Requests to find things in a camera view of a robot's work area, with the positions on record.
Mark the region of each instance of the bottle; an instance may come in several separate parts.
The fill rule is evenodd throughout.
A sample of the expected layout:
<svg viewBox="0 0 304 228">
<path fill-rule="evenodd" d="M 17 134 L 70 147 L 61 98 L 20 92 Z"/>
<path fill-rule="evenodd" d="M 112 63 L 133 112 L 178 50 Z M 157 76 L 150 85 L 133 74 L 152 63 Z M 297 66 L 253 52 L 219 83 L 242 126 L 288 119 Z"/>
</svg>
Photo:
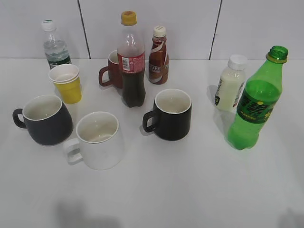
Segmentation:
<svg viewBox="0 0 304 228">
<path fill-rule="evenodd" d="M 164 84 L 168 80 L 169 56 L 166 47 L 166 28 L 156 26 L 153 31 L 153 46 L 149 57 L 149 81 Z"/>
<path fill-rule="evenodd" d="M 123 77 L 123 100 L 128 107 L 142 106 L 146 91 L 144 45 L 136 27 L 136 13 L 122 13 L 123 32 L 117 49 L 119 70 Z"/>
<path fill-rule="evenodd" d="M 61 64 L 71 64 L 67 45 L 56 32 L 56 24 L 52 20 L 45 20 L 41 25 L 45 31 L 43 47 L 49 67 L 52 69 Z"/>
<path fill-rule="evenodd" d="M 219 110 L 230 111 L 238 104 L 246 75 L 247 58 L 242 55 L 232 55 L 220 76 L 218 89 L 215 94 L 215 105 Z"/>
<path fill-rule="evenodd" d="M 282 93 L 282 66 L 287 62 L 288 50 L 273 46 L 266 62 L 252 75 L 246 85 L 234 123 L 227 140 L 238 150 L 253 147 L 265 122 Z"/>
</svg>

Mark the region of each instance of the white tile wall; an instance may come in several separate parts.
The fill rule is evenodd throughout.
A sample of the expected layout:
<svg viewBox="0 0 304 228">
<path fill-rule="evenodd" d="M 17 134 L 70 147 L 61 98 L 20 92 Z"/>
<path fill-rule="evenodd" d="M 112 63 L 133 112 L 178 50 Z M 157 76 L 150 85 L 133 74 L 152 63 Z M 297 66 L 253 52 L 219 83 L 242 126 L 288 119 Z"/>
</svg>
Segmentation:
<svg viewBox="0 0 304 228">
<path fill-rule="evenodd" d="M 107 58 L 117 48 L 121 13 L 137 13 L 150 53 L 156 25 L 167 28 L 170 59 L 208 59 L 220 0 L 80 0 L 92 58 Z"/>
<path fill-rule="evenodd" d="M 40 58 L 44 19 L 57 22 L 72 58 L 88 58 L 77 0 L 0 0 L 0 58 Z"/>
<path fill-rule="evenodd" d="M 211 59 L 265 59 L 273 45 L 304 59 L 303 8 L 302 0 L 223 0 Z"/>
<path fill-rule="evenodd" d="M 171 59 L 208 59 L 220 0 L 80 0 L 92 58 L 107 58 L 116 48 L 124 10 L 137 13 L 146 53 L 152 29 L 168 30 Z M 239 53 L 265 59 L 273 45 L 304 59 L 304 1 L 223 0 L 211 59 Z M 44 19 L 57 21 L 72 58 L 88 58 L 77 0 L 0 0 L 0 58 L 45 57 Z"/>
</svg>

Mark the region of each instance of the green soda bottle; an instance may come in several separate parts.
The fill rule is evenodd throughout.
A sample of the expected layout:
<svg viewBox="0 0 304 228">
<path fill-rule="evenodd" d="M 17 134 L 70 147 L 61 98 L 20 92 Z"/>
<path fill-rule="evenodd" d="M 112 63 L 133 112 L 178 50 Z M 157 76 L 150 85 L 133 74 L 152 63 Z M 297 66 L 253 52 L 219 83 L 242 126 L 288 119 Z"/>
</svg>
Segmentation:
<svg viewBox="0 0 304 228">
<path fill-rule="evenodd" d="M 266 62 L 246 82 L 227 140 L 238 150 L 253 147 L 282 93 L 282 66 L 288 50 L 273 46 Z"/>
</svg>

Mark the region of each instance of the paper cup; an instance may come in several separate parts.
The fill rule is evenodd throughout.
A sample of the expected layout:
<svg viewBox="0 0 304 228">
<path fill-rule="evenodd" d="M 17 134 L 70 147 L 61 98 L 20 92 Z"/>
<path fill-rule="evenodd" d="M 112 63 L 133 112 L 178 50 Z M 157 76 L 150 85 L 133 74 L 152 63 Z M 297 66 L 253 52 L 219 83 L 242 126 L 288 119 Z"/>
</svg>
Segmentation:
<svg viewBox="0 0 304 228">
<path fill-rule="evenodd" d="M 51 69 L 48 77 L 60 92 L 65 103 L 74 104 L 81 100 L 78 67 L 72 64 L 62 64 Z"/>
</svg>

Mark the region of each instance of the mug rim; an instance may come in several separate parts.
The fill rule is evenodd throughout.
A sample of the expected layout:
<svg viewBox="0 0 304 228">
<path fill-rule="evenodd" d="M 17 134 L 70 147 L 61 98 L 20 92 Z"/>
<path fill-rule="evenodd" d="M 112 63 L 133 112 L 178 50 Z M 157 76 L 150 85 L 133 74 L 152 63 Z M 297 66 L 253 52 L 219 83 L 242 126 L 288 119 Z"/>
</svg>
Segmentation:
<svg viewBox="0 0 304 228">
<path fill-rule="evenodd" d="M 72 67 L 74 67 L 74 68 L 76 67 L 76 69 L 77 69 L 77 74 L 76 74 L 73 78 L 66 79 L 66 80 L 54 80 L 54 79 L 52 79 L 52 77 L 51 77 L 51 72 L 55 71 L 55 70 L 53 70 L 53 69 L 55 69 L 55 68 L 58 69 L 58 67 L 63 68 L 63 67 L 66 67 L 66 66 L 69 66 L 69 67 L 72 66 Z M 75 81 L 75 80 L 77 79 L 77 77 L 79 77 L 79 68 L 78 68 L 76 65 L 74 65 L 74 64 L 61 64 L 61 65 L 58 65 L 58 66 L 52 68 L 52 69 L 48 72 L 48 78 L 49 78 L 52 82 L 54 82 L 54 83 L 56 83 L 56 84 L 66 84 L 66 83 L 69 83 L 69 82 L 71 82 L 71 81 Z"/>
<path fill-rule="evenodd" d="M 168 90 L 175 90 L 175 91 L 179 91 L 179 92 L 184 93 L 184 94 L 189 98 L 189 100 L 190 100 L 189 106 L 188 106 L 184 111 L 179 112 L 179 113 L 169 113 L 169 112 L 166 112 L 165 110 L 163 110 L 162 108 L 160 108 L 160 107 L 158 106 L 157 102 L 156 102 L 156 99 L 157 99 L 157 97 L 158 97 L 161 93 L 163 93 L 163 92 L 165 92 L 165 91 L 168 91 Z M 163 111 L 164 113 L 172 114 L 172 115 L 175 115 L 175 114 L 182 114 L 182 113 L 188 111 L 188 110 L 191 108 L 191 106 L 192 106 L 191 97 L 190 97 L 185 91 L 183 91 L 183 90 L 181 90 L 181 89 L 164 89 L 164 90 L 161 90 L 161 91 L 156 95 L 156 97 L 155 97 L 155 99 L 154 99 L 154 103 L 155 103 L 155 105 L 157 106 L 157 108 L 158 108 L 159 110 Z"/>
<path fill-rule="evenodd" d="M 58 110 L 57 110 L 55 113 L 53 113 L 52 115 L 50 115 L 50 116 L 48 116 L 48 117 L 45 117 L 45 118 L 42 118 L 42 119 L 31 119 L 31 118 L 28 118 L 28 117 L 24 114 L 24 110 L 26 109 L 26 107 L 27 107 L 31 102 L 33 102 L 34 100 L 39 99 L 39 98 L 44 97 L 44 96 L 52 96 L 52 97 L 55 97 L 56 99 L 58 99 L 58 100 L 60 101 L 60 107 L 58 108 Z M 46 120 L 46 119 L 51 118 L 52 116 L 56 115 L 56 114 L 59 112 L 59 110 L 61 109 L 61 107 L 62 107 L 62 100 L 61 100 L 58 96 L 52 95 L 52 94 L 49 94 L 49 95 L 40 95 L 40 96 L 36 96 L 35 98 L 31 99 L 30 101 L 28 101 L 28 102 L 24 105 L 24 108 L 22 109 L 22 115 L 24 116 L 24 118 L 26 118 L 26 119 L 28 119 L 28 120 L 31 120 L 31 121 L 42 121 L 42 120 Z"/>
<path fill-rule="evenodd" d="M 105 140 L 98 141 L 98 142 L 89 142 L 89 141 L 84 140 L 83 138 L 81 138 L 81 137 L 79 136 L 79 134 L 78 134 L 78 128 L 79 128 L 80 123 L 81 123 L 84 119 L 86 119 L 86 118 L 88 118 L 89 116 L 94 115 L 94 114 L 96 114 L 96 113 L 100 113 L 100 114 L 109 114 L 109 115 L 111 115 L 112 117 L 114 117 L 115 120 L 116 120 L 116 123 L 117 123 L 117 128 L 116 128 L 115 132 L 111 135 L 111 137 L 109 137 L 109 138 L 107 138 L 107 139 L 105 139 Z M 85 142 L 85 143 L 88 143 L 88 144 L 98 144 L 98 143 L 103 143 L 103 142 L 106 142 L 106 141 L 112 139 L 112 138 L 116 135 L 116 133 L 118 132 L 118 129 L 119 129 L 119 121 L 118 121 L 118 119 L 117 119 L 117 117 L 116 117 L 115 115 L 113 115 L 112 113 L 109 113 L 109 112 L 97 111 L 97 112 L 89 113 L 89 114 L 85 115 L 84 117 L 82 117 L 82 118 L 79 120 L 79 122 L 77 123 L 77 126 L 76 126 L 76 135 L 77 135 L 78 139 L 80 139 L 81 141 L 83 141 L 83 142 Z"/>
<path fill-rule="evenodd" d="M 115 62 L 113 62 L 113 61 L 110 59 L 110 55 L 112 55 L 112 53 L 114 53 L 114 52 L 116 52 L 116 54 L 117 54 L 117 49 L 110 52 L 110 54 L 108 55 L 108 60 L 109 60 L 111 63 L 115 64 L 115 65 L 119 65 L 119 63 L 115 63 Z"/>
</svg>

